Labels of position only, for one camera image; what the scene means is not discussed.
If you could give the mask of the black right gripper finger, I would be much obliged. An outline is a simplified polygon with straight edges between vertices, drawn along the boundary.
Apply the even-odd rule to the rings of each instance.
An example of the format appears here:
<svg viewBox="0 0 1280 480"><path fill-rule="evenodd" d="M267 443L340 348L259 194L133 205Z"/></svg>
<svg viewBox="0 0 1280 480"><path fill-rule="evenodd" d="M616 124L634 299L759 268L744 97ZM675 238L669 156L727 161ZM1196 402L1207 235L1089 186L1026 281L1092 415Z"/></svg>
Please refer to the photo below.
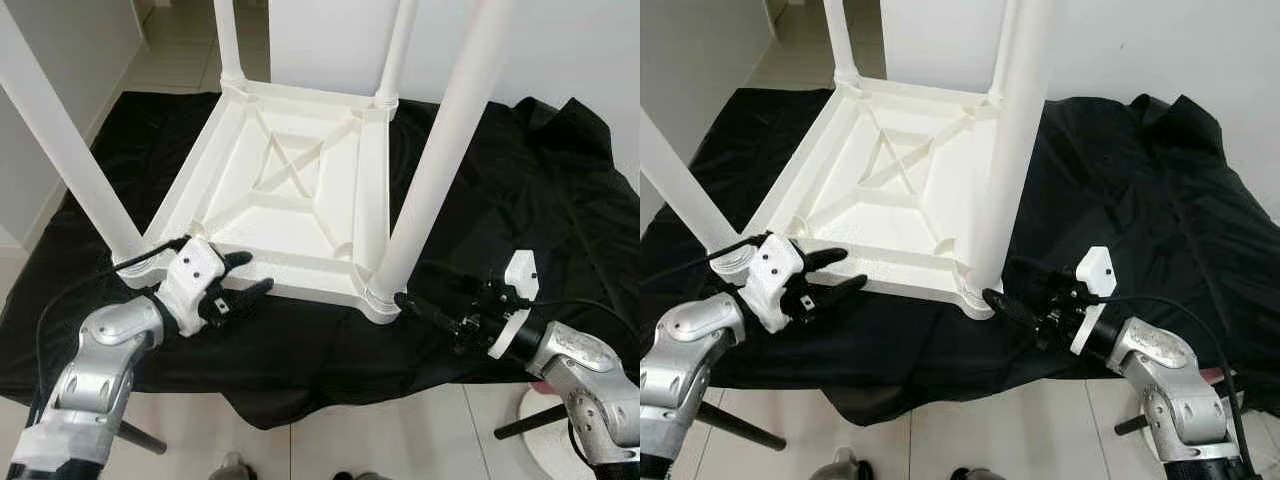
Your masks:
<svg viewBox="0 0 1280 480"><path fill-rule="evenodd" d="M443 332L457 332L466 320L466 298L449 291L425 294L398 292L396 305Z"/></svg>
<svg viewBox="0 0 1280 480"><path fill-rule="evenodd" d="M1023 303L1014 296L988 288L982 291L982 298L997 316L1001 316L1012 324L1021 325L1028 329L1041 329L1048 326L1048 319L1044 315L1037 314L1028 305Z"/></svg>

